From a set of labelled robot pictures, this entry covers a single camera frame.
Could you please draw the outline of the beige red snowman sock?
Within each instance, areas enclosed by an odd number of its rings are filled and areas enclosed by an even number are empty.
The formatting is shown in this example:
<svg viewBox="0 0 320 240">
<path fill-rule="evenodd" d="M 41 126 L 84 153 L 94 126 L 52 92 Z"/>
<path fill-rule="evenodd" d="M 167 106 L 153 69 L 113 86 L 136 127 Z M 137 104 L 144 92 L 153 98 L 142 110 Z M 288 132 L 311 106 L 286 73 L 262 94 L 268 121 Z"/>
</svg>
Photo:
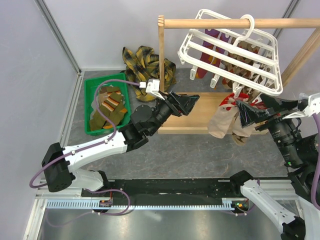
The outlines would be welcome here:
<svg viewBox="0 0 320 240">
<path fill-rule="evenodd" d="M 228 95 L 218 106 L 207 126 L 208 132 L 215 138 L 223 139 L 238 109 L 234 94 Z"/>
</svg>

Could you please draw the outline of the beige brown argyle sock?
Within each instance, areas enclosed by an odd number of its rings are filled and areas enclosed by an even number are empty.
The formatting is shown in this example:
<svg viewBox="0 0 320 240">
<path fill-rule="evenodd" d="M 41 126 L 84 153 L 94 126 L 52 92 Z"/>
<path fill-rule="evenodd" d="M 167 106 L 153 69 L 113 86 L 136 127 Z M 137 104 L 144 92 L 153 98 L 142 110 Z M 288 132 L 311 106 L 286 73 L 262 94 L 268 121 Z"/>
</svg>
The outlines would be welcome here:
<svg viewBox="0 0 320 240">
<path fill-rule="evenodd" d="M 238 132 L 238 131 L 233 131 L 231 133 L 233 141 L 238 145 L 238 146 L 244 146 L 248 140 L 248 137 L 250 136 L 249 134 L 245 132 Z"/>
</svg>

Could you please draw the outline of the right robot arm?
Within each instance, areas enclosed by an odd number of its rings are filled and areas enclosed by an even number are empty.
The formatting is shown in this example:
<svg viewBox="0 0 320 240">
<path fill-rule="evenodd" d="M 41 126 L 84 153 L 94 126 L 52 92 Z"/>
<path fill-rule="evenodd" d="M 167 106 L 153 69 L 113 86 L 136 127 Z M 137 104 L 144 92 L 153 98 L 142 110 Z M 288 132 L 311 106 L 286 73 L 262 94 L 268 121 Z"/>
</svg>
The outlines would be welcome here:
<svg viewBox="0 0 320 240">
<path fill-rule="evenodd" d="M 255 205 L 277 228 L 283 240 L 317 240 L 320 237 L 320 135 L 301 136 L 302 118 L 320 122 L 319 94 L 302 94 L 297 100 L 261 95 L 263 107 L 237 101 L 243 128 L 268 130 L 280 151 L 287 177 L 258 181 L 242 170 L 229 179 L 229 191 Z"/>
</svg>

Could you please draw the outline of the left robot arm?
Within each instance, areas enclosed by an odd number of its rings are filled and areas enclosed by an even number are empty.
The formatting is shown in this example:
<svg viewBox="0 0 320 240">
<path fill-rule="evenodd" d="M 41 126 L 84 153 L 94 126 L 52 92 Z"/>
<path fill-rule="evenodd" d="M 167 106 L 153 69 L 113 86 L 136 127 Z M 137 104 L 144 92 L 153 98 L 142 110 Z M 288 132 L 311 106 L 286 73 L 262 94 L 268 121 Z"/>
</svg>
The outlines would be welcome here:
<svg viewBox="0 0 320 240">
<path fill-rule="evenodd" d="M 198 94 L 177 94 L 173 91 L 158 98 L 154 107 L 139 105 L 128 124 L 115 133 L 79 145 L 62 147 L 56 142 L 49 146 L 43 160 L 46 186 L 51 193 L 68 187 L 93 191 L 106 196 L 110 185 L 103 171 L 88 171 L 82 167 L 102 158 L 136 150 L 146 143 L 170 116 L 187 116 L 194 108 Z"/>
</svg>

